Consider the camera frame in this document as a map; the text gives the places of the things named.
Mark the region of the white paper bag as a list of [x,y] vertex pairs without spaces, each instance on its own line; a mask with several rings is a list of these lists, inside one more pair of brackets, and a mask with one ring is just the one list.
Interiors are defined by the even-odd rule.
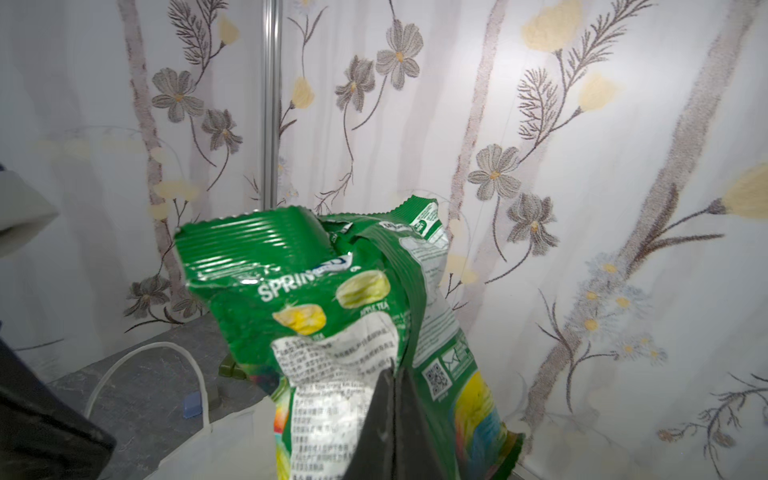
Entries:
[[168,348],[182,355],[192,367],[201,393],[202,428],[163,458],[150,479],[276,479],[276,442],[271,432],[275,405],[263,399],[217,421],[210,419],[209,398],[201,368],[185,348],[171,342],[138,347],[115,362],[101,377],[88,398],[84,416],[110,377],[132,357],[151,349]]

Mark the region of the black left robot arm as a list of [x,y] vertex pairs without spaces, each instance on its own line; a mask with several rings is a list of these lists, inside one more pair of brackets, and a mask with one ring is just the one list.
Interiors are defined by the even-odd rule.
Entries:
[[[1,169],[1,255],[21,249],[58,216],[17,173]],[[1,477],[97,479],[116,440],[64,404],[1,343]]]

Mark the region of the green candy packet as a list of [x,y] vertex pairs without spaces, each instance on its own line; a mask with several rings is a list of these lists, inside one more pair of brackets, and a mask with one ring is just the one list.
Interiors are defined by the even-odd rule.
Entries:
[[342,479],[380,372],[410,372],[449,479],[505,479],[524,438],[503,423],[440,283],[433,199],[383,213],[298,206],[182,226],[188,291],[275,402],[280,479]]

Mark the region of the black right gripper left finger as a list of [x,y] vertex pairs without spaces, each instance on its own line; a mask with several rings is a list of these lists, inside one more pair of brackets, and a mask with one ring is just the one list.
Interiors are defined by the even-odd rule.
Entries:
[[380,372],[352,460],[343,480],[390,480],[395,460],[393,369]]

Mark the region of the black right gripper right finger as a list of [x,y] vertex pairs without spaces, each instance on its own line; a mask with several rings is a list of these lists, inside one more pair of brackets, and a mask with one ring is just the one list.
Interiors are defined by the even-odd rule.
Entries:
[[407,369],[394,377],[394,478],[400,480],[448,480],[432,438],[427,416]]

